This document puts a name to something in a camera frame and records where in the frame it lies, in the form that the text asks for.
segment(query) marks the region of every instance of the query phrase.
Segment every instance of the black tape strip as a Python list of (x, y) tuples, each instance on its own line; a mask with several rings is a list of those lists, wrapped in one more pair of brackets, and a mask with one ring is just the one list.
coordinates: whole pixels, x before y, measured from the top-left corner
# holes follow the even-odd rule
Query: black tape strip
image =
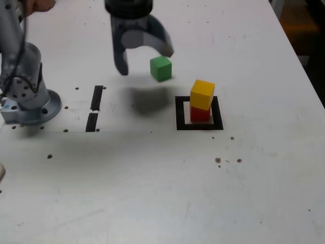
[(98, 113), (90, 113), (86, 125), (86, 132), (95, 132), (97, 124)]
[(95, 85), (93, 90), (92, 100), (91, 100), (91, 107), (92, 111), (99, 111), (101, 106), (101, 99), (103, 93), (103, 85)]
[(178, 131), (213, 131), (223, 130), (218, 97), (213, 97), (211, 111), (213, 124), (185, 124), (184, 102), (189, 102), (189, 96), (175, 97), (176, 127)]

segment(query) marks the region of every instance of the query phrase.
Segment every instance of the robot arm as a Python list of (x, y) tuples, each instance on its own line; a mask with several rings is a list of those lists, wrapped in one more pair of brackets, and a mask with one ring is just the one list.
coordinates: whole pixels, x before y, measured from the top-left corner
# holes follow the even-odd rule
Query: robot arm
[(111, 14), (114, 61), (121, 75), (128, 75), (126, 48), (150, 46), (171, 57), (172, 42), (162, 24), (152, 15), (152, 0), (105, 0)]
[[(167, 32), (150, 15), (152, 0), (105, 0), (105, 6), (111, 14), (114, 60), (120, 74), (128, 74), (127, 48), (151, 46), (172, 56)], [(0, 51), (0, 88), (8, 97), (1, 110), (5, 122), (38, 125), (54, 118), (61, 109), (60, 97), (45, 86), (41, 53), (24, 42), (13, 0), (0, 1)]]

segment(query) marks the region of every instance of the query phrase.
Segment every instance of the wooden block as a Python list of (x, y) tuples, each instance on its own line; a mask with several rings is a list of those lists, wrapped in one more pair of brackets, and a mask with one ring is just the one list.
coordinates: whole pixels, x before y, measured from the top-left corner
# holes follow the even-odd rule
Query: wooden block
[(196, 80), (191, 90), (189, 105), (194, 108), (208, 110), (213, 99), (214, 87), (215, 84), (213, 83)]
[(210, 110), (211, 110), (211, 107), (209, 107), (208, 110), (190, 107), (191, 121), (192, 122), (193, 121), (209, 121), (210, 120)]
[(172, 62), (165, 56), (150, 60), (150, 73), (159, 82), (172, 78)]

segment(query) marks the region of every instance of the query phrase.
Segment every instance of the stacked cubes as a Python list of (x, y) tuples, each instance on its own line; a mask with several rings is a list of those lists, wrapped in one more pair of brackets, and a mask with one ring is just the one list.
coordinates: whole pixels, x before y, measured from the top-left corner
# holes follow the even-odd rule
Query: stacked cubes
[(210, 119), (211, 103), (215, 84), (196, 80), (190, 95), (191, 121), (208, 121)]

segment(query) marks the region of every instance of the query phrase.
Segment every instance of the finger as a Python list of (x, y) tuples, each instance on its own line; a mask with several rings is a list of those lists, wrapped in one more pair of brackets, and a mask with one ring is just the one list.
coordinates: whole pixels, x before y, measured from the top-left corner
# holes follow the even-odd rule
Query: finger
[(55, 3), (56, 3), (55, 0), (50, 0), (49, 1), (49, 7), (50, 7), (50, 9), (54, 7)]
[(35, 0), (25, 0), (26, 3), (26, 15), (29, 16), (33, 13)]
[(48, 11), (53, 8), (55, 0), (37, 0), (34, 10), (35, 11)]

